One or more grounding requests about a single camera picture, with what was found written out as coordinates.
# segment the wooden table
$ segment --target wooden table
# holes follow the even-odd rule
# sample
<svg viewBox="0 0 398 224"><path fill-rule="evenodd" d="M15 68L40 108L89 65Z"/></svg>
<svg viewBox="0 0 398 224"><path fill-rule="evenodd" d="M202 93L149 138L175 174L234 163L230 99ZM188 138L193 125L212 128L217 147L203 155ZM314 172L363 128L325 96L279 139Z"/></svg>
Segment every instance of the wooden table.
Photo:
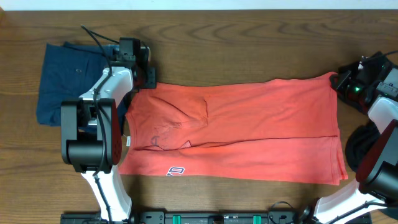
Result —
<svg viewBox="0 0 398 224"><path fill-rule="evenodd" d="M5 12L0 20L1 223L58 223L65 211L99 209L88 183L62 162L60 128L35 117L45 45L94 44L80 24L114 39L144 40L159 81L179 85L311 78L398 43L396 11ZM366 120L338 103L343 145ZM138 210L217 211L267 210L279 200L299 207L349 180L338 187L216 177L123 182ZM373 220L397 223L380 212Z"/></svg>

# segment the green connector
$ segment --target green connector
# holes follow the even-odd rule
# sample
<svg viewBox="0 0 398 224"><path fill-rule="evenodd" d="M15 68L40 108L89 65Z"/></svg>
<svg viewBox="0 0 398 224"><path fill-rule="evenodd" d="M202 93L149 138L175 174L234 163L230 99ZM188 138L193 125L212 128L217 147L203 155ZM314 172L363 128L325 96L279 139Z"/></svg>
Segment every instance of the green connector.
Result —
<svg viewBox="0 0 398 224"><path fill-rule="evenodd" d="M253 224L261 224L261 216L254 215L253 216Z"/></svg>
<svg viewBox="0 0 398 224"><path fill-rule="evenodd" d="M173 215L173 224L181 224L181 216Z"/></svg>

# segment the red t-shirt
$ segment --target red t-shirt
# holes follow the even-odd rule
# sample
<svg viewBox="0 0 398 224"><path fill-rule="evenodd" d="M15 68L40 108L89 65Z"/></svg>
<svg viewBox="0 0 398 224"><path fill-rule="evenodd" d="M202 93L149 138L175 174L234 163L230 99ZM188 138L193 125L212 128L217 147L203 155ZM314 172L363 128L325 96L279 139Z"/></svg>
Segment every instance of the red t-shirt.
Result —
<svg viewBox="0 0 398 224"><path fill-rule="evenodd" d="M348 176L331 74L141 90L126 114L131 146L119 170L338 185Z"/></svg>

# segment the black mount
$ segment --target black mount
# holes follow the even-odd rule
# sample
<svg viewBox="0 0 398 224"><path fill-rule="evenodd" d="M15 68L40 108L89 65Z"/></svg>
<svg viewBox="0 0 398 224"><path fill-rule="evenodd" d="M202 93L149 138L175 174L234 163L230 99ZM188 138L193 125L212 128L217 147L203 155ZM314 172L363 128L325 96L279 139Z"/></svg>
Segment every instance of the black mount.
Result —
<svg viewBox="0 0 398 224"><path fill-rule="evenodd" d="M119 52L114 53L111 66L130 68L134 89L156 88L155 68L149 66L149 48L141 46L139 39L121 37Z"/></svg>
<svg viewBox="0 0 398 224"><path fill-rule="evenodd" d="M340 67L330 82L340 100L367 115L379 95L398 100L397 73L398 66L376 52L369 58Z"/></svg>
<svg viewBox="0 0 398 224"><path fill-rule="evenodd" d="M268 213L165 213L142 212L113 224L291 224L295 211ZM101 215L61 215L61 224L106 224Z"/></svg>

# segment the white wall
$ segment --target white wall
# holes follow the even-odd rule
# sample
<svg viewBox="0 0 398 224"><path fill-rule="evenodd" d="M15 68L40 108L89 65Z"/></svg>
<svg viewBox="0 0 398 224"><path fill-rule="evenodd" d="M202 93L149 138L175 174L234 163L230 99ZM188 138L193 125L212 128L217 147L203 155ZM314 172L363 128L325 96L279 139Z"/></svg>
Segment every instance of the white wall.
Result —
<svg viewBox="0 0 398 224"><path fill-rule="evenodd" d="M0 0L15 10L398 9L398 0Z"/></svg>

